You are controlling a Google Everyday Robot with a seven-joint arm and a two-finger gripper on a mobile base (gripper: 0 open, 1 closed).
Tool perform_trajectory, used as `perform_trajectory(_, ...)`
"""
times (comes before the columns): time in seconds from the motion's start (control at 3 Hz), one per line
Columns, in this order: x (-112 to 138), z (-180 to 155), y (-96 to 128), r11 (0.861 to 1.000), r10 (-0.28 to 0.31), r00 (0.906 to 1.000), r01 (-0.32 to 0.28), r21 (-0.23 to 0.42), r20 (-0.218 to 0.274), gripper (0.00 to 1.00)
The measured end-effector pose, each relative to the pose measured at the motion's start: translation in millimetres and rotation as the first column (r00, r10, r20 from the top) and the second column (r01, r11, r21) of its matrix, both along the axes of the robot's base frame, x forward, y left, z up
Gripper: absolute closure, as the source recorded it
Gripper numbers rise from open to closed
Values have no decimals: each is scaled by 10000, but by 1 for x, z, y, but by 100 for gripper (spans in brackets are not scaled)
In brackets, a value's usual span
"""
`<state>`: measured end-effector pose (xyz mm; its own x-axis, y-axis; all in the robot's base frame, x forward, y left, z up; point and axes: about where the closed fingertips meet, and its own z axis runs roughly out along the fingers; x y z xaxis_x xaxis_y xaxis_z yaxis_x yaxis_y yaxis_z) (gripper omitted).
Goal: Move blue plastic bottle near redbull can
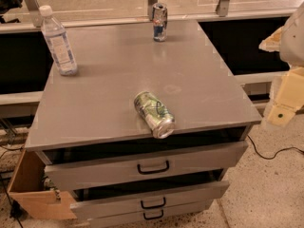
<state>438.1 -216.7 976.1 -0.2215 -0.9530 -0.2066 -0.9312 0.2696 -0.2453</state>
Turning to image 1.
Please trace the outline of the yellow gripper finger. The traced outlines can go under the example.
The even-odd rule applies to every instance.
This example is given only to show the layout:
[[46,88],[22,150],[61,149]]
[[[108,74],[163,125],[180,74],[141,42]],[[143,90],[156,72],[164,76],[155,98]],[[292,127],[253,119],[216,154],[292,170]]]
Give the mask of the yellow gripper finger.
[[285,126],[303,105],[304,68],[292,67],[272,82],[266,121],[272,125]]

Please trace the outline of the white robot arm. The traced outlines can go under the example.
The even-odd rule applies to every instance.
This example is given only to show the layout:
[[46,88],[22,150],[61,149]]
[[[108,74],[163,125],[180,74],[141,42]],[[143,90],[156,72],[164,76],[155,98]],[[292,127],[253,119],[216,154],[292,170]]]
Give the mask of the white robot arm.
[[282,28],[279,56],[290,70],[274,78],[264,117],[269,124],[285,126],[304,105],[304,3]]

